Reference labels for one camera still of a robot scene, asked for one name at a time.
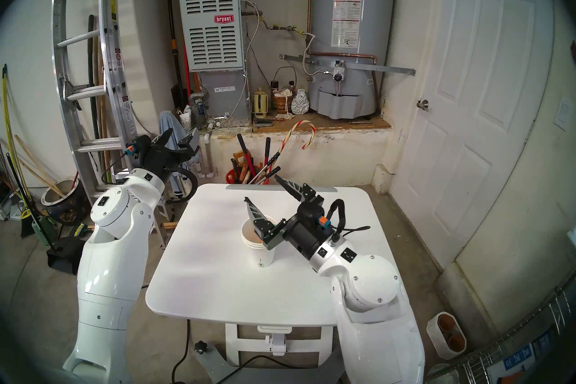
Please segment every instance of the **white paper cup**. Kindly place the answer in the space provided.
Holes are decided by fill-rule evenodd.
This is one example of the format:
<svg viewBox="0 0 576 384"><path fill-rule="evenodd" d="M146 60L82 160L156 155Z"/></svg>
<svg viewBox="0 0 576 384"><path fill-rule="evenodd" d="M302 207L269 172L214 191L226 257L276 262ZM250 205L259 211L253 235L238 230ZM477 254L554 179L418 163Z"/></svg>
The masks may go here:
<svg viewBox="0 0 576 384"><path fill-rule="evenodd" d="M273 225L276 225L276 220L268 215L265 216ZM254 224L250 219L246 220L242 225L242 231L240 233L242 241L248 247L245 251L247 254L248 261L254 266L259 268L264 268L272 263L274 259L274 249L266 249L262 240L258 238L254 232Z"/></svg>

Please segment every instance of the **table top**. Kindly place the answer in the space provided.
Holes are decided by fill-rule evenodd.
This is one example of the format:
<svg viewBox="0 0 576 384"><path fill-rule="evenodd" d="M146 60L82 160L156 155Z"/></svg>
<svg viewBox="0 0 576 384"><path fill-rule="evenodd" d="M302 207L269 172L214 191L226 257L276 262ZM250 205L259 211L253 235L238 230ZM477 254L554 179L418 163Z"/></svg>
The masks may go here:
<svg viewBox="0 0 576 384"><path fill-rule="evenodd" d="M358 253L379 255L397 269L366 192L354 187L315 190L324 198L324 209L337 198L344 200L346 227L370 226L346 237ZM274 261L266 268L243 256L250 249L241 240L241 227L248 219L245 196L277 221L289 219L299 205L280 186L200 186L146 291L150 309L166 316L239 325L336 325L330 278L314 272L290 243L276 247Z"/></svg>

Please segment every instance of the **aluminum ladder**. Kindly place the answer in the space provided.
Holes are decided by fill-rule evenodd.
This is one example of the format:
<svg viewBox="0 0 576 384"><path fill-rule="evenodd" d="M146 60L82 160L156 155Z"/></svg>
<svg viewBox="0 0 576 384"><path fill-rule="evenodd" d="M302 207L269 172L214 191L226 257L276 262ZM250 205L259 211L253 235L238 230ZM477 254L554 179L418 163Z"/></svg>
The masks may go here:
<svg viewBox="0 0 576 384"><path fill-rule="evenodd" d="M64 129L74 157L78 176L84 185L91 204L102 191L111 187L100 184L92 163L90 153L105 150L124 150L138 136L134 115L126 88L124 67L121 62L120 34L117 20L116 0L98 0L99 28L85 34L67 38L66 36L66 0L52 0L52 62ZM68 46L89 38L100 38L104 61L104 85L74 86L71 83L68 62ZM113 120L118 137L106 139L85 139L78 119L76 101L79 99L108 95ZM124 157L128 171L132 170L133 159Z"/></svg>

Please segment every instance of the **wire shelf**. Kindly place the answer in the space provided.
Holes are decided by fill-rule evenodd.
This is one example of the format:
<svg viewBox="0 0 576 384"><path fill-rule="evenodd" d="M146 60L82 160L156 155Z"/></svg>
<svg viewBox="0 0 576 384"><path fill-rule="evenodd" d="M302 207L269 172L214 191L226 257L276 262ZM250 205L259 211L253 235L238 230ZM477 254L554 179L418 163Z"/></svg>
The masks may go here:
<svg viewBox="0 0 576 384"><path fill-rule="evenodd" d="M544 326L548 329L553 326L556 334L560 336L566 324L573 317L571 304L572 308L576 308L576 270L550 293L548 299L532 311L529 316L514 325L502 337L488 347L468 354L468 356L453 363L451 366L426 376L424 382L432 382L436 378L456 370L459 372L459 376L467 378L469 384L490 384L487 371L489 366L496 364L514 353L518 347L526 345L527 342L534 339L533 336L528 335L528 330L525 328L527 325L532 321L541 319L537 325L538 327Z"/></svg>

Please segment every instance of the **water heater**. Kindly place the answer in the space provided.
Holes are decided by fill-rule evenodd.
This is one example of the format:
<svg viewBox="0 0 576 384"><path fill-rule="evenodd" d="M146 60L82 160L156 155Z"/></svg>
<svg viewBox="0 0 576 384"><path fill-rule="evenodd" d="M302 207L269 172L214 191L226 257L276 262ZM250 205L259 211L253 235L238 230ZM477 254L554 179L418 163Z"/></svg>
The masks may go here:
<svg viewBox="0 0 576 384"><path fill-rule="evenodd" d="M310 107L332 119L353 119L377 110L377 80L358 65L383 65L393 0L312 0L308 54L323 70L309 86Z"/></svg>
<svg viewBox="0 0 576 384"><path fill-rule="evenodd" d="M243 5L240 0L180 0L188 66L208 90L207 113L228 116L247 125L250 120L248 89L244 87Z"/></svg>

